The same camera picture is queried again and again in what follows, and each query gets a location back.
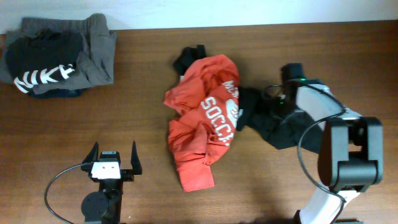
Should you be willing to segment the black t-shirt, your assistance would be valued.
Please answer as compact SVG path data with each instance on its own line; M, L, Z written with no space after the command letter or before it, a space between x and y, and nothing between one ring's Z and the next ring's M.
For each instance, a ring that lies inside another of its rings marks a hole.
M180 56L174 61L173 66L177 73L183 77L189 66L194 61L205 58L204 45L196 48L185 47ZM298 109L298 115L290 118L284 124L277 124L266 119L266 106L264 104L264 90L239 86L239 117L237 131L247 126L259 133L265 142L276 149L286 149L297 146L303 132L314 123L314 120L304 110ZM305 135L301 147L316 154L320 152L322 130L315 126Z

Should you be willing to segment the orange red t-shirt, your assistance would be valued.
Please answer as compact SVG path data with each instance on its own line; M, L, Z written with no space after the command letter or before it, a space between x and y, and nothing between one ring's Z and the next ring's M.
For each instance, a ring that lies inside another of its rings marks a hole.
M215 186L211 165L230 148L239 114L239 73L225 55L194 61L164 104L178 113L168 145L186 192Z

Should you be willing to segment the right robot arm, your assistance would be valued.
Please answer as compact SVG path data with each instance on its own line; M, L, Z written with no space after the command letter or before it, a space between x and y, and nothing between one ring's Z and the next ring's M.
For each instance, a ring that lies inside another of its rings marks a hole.
M316 189L308 203L296 211L293 221L339 223L345 207L383 178L382 123L346 107L319 80L291 78L280 87L285 104L293 104L314 120L298 140L297 157L303 173ZM314 127L322 130L318 180L310 175L301 146Z

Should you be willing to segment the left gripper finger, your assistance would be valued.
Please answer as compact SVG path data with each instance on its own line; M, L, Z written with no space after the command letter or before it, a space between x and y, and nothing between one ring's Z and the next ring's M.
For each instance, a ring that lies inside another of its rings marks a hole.
M98 142L95 142L93 145L93 148L91 151L88 153L88 155L85 157L83 160L83 164L85 163L90 163L90 162L96 162L98 160L98 153L99 153L99 144Z
M136 142L132 143L132 150L131 150L131 166L132 172L134 175L142 175L142 166L139 160L139 156L137 154L137 147Z

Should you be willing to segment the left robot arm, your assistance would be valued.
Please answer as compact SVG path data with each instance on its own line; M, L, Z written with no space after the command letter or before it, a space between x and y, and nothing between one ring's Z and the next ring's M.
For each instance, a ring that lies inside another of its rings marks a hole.
M123 185L134 182L134 177L142 174L136 143L132 144L130 163L130 169L122 169L118 151L99 152L99 144L94 144L81 168L99 184L98 190L88 194L81 203L85 223L120 224Z

